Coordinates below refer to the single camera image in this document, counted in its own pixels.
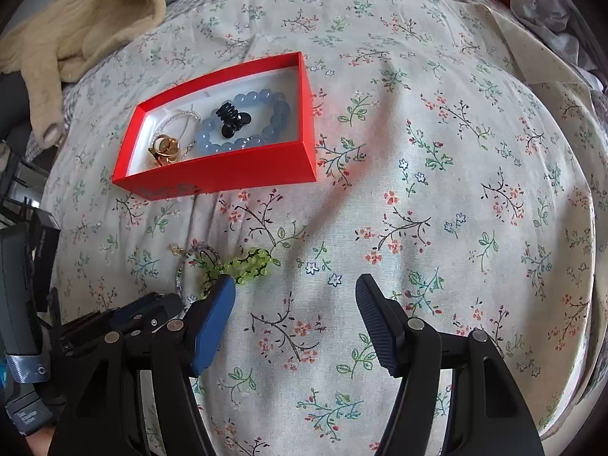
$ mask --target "blue beaded bracelet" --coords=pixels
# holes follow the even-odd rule
[[[205,156],[219,152],[229,152],[230,150],[262,146],[267,142],[276,142],[279,139],[281,131],[290,122],[291,108],[285,99],[285,94],[282,92],[273,93],[270,89],[262,89],[260,92],[251,91],[247,95],[237,94],[234,98],[236,108],[253,106],[255,103],[260,102],[267,105],[272,104],[274,112],[270,117],[269,124],[264,127],[261,135],[238,138],[234,142],[224,142],[221,145],[213,144],[210,141],[210,133],[215,128],[223,126],[223,121],[216,114],[218,110],[215,109],[211,112],[209,118],[201,122],[201,129],[196,134],[195,147],[199,155]]]

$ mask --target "metal screw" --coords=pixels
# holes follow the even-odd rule
[[[178,319],[178,318],[174,318],[173,320],[170,320],[167,325],[166,328],[169,329],[169,331],[179,331],[182,327],[184,327],[184,323]]]
[[[420,331],[424,328],[424,322],[417,317],[412,317],[410,320],[408,320],[407,325],[410,327],[410,329],[415,329],[416,331]]]
[[[117,333],[116,331],[110,331],[108,334],[106,334],[105,342],[106,343],[116,343],[118,341],[118,339],[120,338],[120,334]]]
[[[475,329],[475,331],[473,331],[473,339],[480,343],[484,343],[488,340],[488,335],[481,329]]]

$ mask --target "white floral tablecloth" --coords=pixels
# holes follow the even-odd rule
[[[398,380],[355,303],[364,272],[437,330],[488,332],[542,435],[606,329],[606,140],[586,86],[527,31],[448,0],[187,0],[70,94],[43,207],[65,320],[174,291],[171,244],[266,249],[193,380],[218,454],[371,454]],[[148,202],[111,184],[137,103],[244,60],[306,56],[318,183]],[[187,303],[209,287],[186,273]],[[427,453],[441,447],[442,377]],[[154,408],[150,443],[162,451]]]

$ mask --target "red box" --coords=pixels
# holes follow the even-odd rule
[[[170,101],[238,78],[297,67],[299,138],[248,149],[221,152],[129,175],[146,114]],[[112,182],[149,201],[221,190],[317,181],[312,93],[302,53],[281,54],[217,70],[172,87],[139,104],[120,148]]]

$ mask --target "gold ring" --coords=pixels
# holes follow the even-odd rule
[[[179,158],[179,141],[161,133],[156,136],[148,151],[159,166],[170,165]]]

